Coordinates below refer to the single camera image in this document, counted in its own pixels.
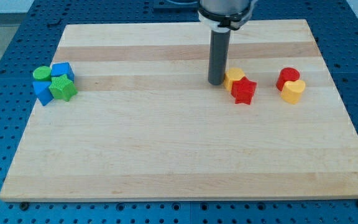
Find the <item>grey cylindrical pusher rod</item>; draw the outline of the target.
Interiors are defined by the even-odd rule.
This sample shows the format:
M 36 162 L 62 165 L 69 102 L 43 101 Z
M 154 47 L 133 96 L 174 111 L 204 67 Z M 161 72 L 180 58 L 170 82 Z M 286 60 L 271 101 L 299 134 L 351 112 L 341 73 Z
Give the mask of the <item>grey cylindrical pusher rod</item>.
M 230 36 L 231 31 L 211 31 L 208 81 L 212 85 L 221 85 L 224 81 Z

